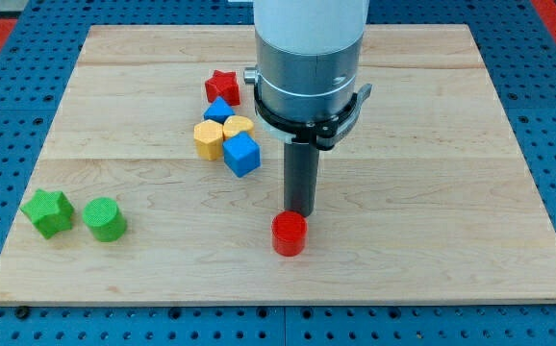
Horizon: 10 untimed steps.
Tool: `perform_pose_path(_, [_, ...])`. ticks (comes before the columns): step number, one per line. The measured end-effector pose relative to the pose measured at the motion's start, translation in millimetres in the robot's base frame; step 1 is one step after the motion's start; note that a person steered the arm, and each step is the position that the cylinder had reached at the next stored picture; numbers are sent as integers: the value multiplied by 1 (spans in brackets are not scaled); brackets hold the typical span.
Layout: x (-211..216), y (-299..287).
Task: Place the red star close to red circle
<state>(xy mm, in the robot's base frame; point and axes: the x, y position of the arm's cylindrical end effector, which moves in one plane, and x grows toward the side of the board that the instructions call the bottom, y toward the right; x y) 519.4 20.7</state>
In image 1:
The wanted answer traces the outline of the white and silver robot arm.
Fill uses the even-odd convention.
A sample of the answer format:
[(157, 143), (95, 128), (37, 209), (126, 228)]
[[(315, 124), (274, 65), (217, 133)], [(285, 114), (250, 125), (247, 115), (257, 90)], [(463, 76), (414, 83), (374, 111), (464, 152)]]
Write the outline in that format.
[(287, 144), (332, 149), (371, 93), (356, 88), (368, 0), (254, 0), (255, 111)]

